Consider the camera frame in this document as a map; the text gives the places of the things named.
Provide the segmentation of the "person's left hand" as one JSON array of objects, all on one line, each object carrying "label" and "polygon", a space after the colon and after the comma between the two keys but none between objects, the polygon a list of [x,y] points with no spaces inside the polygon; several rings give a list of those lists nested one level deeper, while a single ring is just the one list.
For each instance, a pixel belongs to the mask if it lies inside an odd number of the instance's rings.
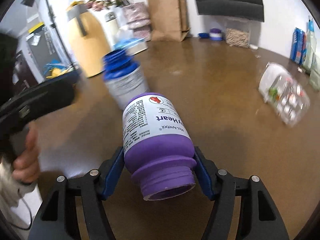
[{"label": "person's left hand", "polygon": [[34,121],[28,124],[29,132],[25,139],[25,150],[13,163],[12,176],[20,182],[29,184],[40,175],[39,153],[37,144],[38,130]]}]

